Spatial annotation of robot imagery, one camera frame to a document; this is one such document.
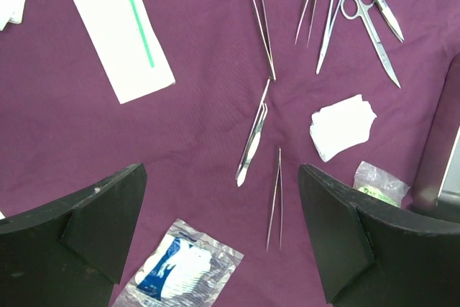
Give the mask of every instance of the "black plastic part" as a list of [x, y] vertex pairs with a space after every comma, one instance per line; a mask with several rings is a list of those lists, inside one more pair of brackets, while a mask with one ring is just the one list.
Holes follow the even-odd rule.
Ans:
[[300, 167], [298, 185], [326, 300], [335, 307], [460, 306], [460, 224], [396, 208], [311, 165]]
[[132, 165], [0, 224], [0, 306], [107, 307], [147, 174]]

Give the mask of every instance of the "blue and white packet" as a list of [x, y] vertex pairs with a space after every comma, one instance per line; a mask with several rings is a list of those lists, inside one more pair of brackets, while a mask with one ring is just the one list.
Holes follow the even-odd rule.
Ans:
[[243, 254], [178, 219], [113, 307], [209, 307]]

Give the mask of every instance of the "purple tablecloth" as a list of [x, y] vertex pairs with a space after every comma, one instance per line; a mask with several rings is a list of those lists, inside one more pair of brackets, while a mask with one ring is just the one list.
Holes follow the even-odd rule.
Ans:
[[[387, 0], [400, 44], [371, 16], [402, 84], [386, 76], [360, 20], [340, 14], [320, 75], [329, 0], [294, 46], [303, 0], [265, 0], [278, 81], [246, 183], [236, 167], [268, 76], [250, 0], [144, 0], [177, 83], [120, 105], [72, 0], [27, 0], [0, 32], [0, 210], [7, 216], [143, 162], [148, 184], [121, 286], [178, 217], [243, 252], [215, 306], [324, 306], [295, 178], [308, 162], [352, 183], [361, 160], [413, 182], [449, 63], [460, 51], [459, 0]], [[362, 93], [371, 139], [322, 163], [308, 130], [322, 106]], [[285, 228], [265, 252], [276, 148]]]

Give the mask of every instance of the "green marking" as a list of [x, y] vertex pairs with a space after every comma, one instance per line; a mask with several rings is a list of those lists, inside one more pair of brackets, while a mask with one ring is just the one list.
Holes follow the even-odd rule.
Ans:
[[136, 17], [137, 27], [139, 28], [139, 32], [141, 33], [142, 41], [144, 42], [144, 49], [147, 54], [147, 57], [149, 58], [150, 66], [153, 67], [152, 53], [150, 52], [149, 45], [147, 44], [147, 39], [145, 38], [144, 27], [142, 26], [139, 14], [137, 13], [136, 4], [134, 3], [134, 0], [129, 0], [129, 3], [131, 4], [132, 11], [134, 12], [134, 17]]

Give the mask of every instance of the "transparent plastic wrapper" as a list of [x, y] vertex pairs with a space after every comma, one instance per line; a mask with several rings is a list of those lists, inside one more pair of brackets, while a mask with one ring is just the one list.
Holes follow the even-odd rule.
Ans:
[[367, 162], [359, 165], [354, 175], [353, 188], [398, 208], [409, 191], [405, 183]]
[[243, 254], [178, 219], [113, 307], [209, 307]]

